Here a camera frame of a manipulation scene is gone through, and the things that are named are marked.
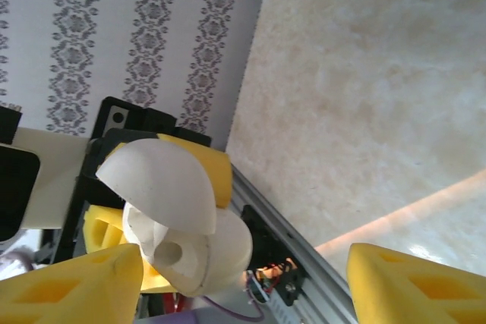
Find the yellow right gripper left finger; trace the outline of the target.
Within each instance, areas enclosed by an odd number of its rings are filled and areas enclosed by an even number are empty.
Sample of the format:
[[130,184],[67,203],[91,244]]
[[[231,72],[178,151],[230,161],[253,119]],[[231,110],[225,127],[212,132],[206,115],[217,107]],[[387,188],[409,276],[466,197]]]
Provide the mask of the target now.
[[0,324],[132,324],[143,263],[122,244],[0,281]]

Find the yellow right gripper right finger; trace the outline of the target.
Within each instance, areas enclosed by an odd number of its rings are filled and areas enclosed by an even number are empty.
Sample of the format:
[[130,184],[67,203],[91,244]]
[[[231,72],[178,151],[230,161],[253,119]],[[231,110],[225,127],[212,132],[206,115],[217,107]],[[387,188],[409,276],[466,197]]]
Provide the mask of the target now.
[[373,244],[349,248],[358,324],[486,324],[486,277]]

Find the small circuit board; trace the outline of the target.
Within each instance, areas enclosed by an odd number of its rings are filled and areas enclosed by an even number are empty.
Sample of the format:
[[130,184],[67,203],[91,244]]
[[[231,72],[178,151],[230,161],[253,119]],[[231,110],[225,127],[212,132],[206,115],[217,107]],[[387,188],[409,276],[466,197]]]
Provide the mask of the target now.
[[276,269],[247,270],[247,291],[259,304],[269,304],[277,279]]

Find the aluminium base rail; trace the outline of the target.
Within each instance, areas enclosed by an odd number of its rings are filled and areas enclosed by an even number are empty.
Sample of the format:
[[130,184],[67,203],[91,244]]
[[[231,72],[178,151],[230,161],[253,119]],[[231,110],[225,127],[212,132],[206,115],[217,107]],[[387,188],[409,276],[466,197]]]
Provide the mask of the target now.
[[232,208],[254,240],[250,270],[276,269],[274,291],[304,324],[358,324],[345,280],[236,167],[232,173]]

